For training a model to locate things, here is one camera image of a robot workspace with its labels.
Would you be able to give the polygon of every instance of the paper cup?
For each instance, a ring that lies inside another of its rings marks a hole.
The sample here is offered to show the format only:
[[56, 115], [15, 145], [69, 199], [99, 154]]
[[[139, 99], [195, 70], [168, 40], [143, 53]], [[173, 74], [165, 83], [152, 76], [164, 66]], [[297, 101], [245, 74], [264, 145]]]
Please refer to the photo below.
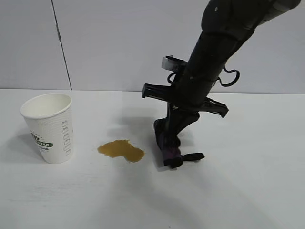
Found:
[[44, 94], [25, 102], [24, 117], [43, 159], [50, 164], [67, 161], [73, 154], [72, 100], [65, 94]]

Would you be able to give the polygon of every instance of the brown liquid spill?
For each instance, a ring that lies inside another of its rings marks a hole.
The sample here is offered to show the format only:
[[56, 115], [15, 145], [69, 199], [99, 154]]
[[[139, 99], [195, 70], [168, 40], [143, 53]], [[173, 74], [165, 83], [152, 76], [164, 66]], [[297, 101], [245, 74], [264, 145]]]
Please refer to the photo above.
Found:
[[123, 156], [129, 162], [138, 162], [144, 156], [144, 151], [132, 146], [129, 140], [116, 140], [97, 149], [101, 154], [109, 157]]

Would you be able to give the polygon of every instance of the cable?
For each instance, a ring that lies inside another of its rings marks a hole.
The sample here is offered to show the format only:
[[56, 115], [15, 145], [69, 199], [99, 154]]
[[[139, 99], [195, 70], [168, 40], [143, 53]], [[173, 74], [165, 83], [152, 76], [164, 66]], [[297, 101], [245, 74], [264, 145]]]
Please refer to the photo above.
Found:
[[171, 74], [167, 77], [167, 82], [170, 83], [170, 84], [173, 84], [173, 81], [171, 81], [171, 77], [172, 77], [173, 75], [176, 75], [176, 74], [177, 74], [177, 72], [171, 73]]
[[230, 82], [230, 83], [223, 83], [223, 82], [221, 81], [220, 77], [218, 77], [217, 80], [219, 80], [219, 83], [220, 83], [220, 85], [221, 85], [222, 87], [231, 87], [232, 85], [234, 85], [234, 84], [239, 80], [240, 72], [239, 72], [238, 70], [233, 69], [233, 70], [228, 71], [228, 70], [225, 68], [225, 66], [224, 66], [224, 71], [225, 71], [226, 73], [236, 73], [236, 77], [235, 77], [235, 79], [234, 79], [232, 82]]

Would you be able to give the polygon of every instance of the white tabletop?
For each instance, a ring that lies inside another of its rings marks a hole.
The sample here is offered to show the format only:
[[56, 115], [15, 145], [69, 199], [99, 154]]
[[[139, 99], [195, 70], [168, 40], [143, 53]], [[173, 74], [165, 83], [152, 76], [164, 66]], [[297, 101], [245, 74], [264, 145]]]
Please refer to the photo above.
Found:
[[[165, 102], [138, 92], [64, 91], [75, 153], [43, 161], [19, 108], [46, 90], [0, 90], [1, 229], [305, 228], [305, 95], [211, 94], [226, 118], [202, 113], [180, 138], [199, 163], [162, 167], [153, 121]], [[129, 139], [138, 163], [97, 147]]]

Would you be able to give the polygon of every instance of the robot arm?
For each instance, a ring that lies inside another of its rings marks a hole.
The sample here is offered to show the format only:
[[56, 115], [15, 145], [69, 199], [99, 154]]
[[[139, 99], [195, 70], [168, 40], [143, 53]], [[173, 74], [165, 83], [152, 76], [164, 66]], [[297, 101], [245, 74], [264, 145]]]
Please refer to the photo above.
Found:
[[203, 17], [202, 33], [188, 62], [167, 56], [163, 68], [173, 71], [168, 82], [171, 86], [145, 84], [142, 96], [167, 101], [167, 117], [156, 120], [156, 140], [162, 151], [164, 165], [172, 168], [183, 161], [202, 159], [203, 154], [181, 156], [177, 137], [180, 131], [199, 119], [206, 111], [222, 117], [226, 105], [207, 98], [211, 88], [227, 71], [227, 60], [253, 35], [256, 27], [293, 8], [301, 0], [210, 0]]

